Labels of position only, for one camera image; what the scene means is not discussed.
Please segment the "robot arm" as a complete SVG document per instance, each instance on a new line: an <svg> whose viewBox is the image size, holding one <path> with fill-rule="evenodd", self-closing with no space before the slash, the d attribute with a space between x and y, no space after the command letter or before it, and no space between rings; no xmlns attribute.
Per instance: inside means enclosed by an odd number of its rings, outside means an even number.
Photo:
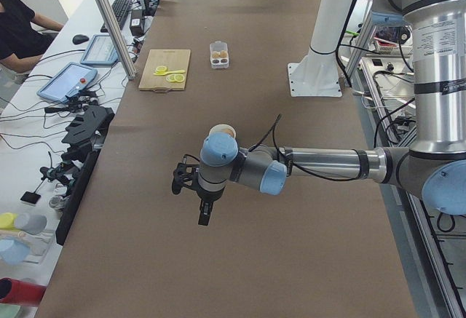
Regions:
<svg viewBox="0 0 466 318"><path fill-rule="evenodd" d="M406 190L450 215L465 213L465 0L374 0L413 28L416 139L409 147L371 151L240 148L225 132L210 133L194 171L207 225L227 181L279 194L285 179L304 172L338 182L372 179Z"/></svg>

